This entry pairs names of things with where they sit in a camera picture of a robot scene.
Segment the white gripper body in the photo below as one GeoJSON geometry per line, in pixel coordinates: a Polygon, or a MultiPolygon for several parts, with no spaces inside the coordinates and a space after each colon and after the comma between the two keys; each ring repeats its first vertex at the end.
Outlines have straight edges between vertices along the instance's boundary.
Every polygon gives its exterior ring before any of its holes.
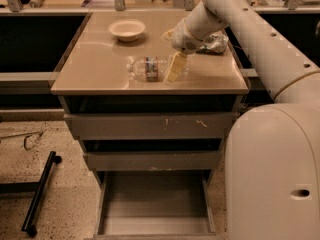
{"type": "Polygon", "coordinates": [[[183,18],[173,29],[172,47],[184,54],[195,53],[203,44],[203,29],[196,21],[183,18]]]}

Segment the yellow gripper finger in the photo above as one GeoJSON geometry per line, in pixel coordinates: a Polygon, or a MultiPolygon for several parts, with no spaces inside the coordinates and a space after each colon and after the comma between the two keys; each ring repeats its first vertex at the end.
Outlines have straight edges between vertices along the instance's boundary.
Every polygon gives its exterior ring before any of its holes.
{"type": "Polygon", "coordinates": [[[173,36],[173,30],[170,29],[162,34],[162,38],[166,41],[171,41],[173,36]]]}
{"type": "Polygon", "coordinates": [[[173,83],[185,69],[187,64],[187,55],[182,52],[176,52],[170,57],[165,80],[173,83]]]}

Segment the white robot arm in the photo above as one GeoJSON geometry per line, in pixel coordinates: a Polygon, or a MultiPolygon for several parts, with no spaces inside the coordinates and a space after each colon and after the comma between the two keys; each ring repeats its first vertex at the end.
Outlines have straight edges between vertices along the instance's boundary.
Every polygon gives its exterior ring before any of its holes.
{"type": "Polygon", "coordinates": [[[247,0],[200,0],[172,46],[195,53],[228,26],[272,103],[234,123],[225,149],[229,240],[320,240],[319,68],[247,0]]]}

